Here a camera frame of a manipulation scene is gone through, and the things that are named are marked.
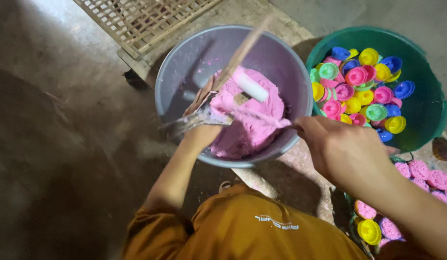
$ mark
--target woven bamboo tray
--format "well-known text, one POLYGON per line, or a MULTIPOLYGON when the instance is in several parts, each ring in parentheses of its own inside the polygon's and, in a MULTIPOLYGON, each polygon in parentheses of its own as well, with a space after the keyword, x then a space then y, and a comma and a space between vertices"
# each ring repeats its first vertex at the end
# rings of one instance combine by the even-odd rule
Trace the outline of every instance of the woven bamboo tray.
POLYGON ((74 0, 134 59, 221 0, 74 0))

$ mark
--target gray plastic bowl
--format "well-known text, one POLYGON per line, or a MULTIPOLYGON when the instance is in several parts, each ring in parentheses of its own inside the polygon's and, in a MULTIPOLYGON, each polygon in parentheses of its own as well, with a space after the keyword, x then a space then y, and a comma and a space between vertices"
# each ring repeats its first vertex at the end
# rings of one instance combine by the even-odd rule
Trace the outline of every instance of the gray plastic bowl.
MULTIPOLYGON (((181 117, 194 94, 209 77, 222 69, 252 30, 249 26, 216 26, 195 33, 177 44, 161 65, 156 80, 155 101, 164 123, 181 117)), ((307 69, 288 44, 264 33, 242 62, 245 68, 261 72, 278 86, 280 97, 290 107, 290 120, 312 114, 312 85, 307 69)), ((284 129, 264 150, 239 160, 215 157, 207 148, 201 161, 224 168, 250 168, 255 163, 287 152, 299 137, 294 129, 284 129)))

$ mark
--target white cylinder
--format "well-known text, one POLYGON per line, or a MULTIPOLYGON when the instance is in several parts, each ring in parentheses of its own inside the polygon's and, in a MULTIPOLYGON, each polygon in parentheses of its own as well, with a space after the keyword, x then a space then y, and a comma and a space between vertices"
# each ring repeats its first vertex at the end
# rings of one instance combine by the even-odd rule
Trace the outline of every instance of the white cylinder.
POLYGON ((234 77, 234 80, 246 94, 255 98, 258 102, 262 103, 268 98, 268 91, 251 79, 246 73, 238 74, 237 77, 234 77))

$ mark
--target green plastic basin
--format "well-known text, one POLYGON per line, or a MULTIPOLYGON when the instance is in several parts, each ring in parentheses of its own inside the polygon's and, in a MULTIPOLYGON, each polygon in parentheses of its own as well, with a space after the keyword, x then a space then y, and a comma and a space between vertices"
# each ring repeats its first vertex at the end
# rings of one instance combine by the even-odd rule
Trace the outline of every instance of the green plastic basin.
MULTIPOLYGON (((406 118, 407 126, 403 132, 386 142, 386 145, 399 148, 402 153, 411 152, 442 134, 447 124, 447 100, 442 92, 442 85, 432 72, 425 57, 426 53, 421 47, 402 35, 382 28, 350 27, 322 39, 308 56, 307 70, 310 71, 322 62, 336 46, 358 51, 373 48, 384 58, 399 56, 403 66, 398 82, 412 80, 415 83, 413 94, 403 99, 401 108, 401 115, 406 118)), ((320 115, 316 103, 313 114, 320 115)))

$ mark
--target orange shirt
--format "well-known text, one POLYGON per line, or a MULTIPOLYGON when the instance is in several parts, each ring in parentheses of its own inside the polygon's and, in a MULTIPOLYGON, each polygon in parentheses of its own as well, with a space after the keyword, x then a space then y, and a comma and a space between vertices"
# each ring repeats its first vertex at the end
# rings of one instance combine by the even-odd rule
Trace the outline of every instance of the orange shirt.
POLYGON ((140 209, 124 259, 368 258, 330 223, 237 185, 206 200, 191 223, 140 209))

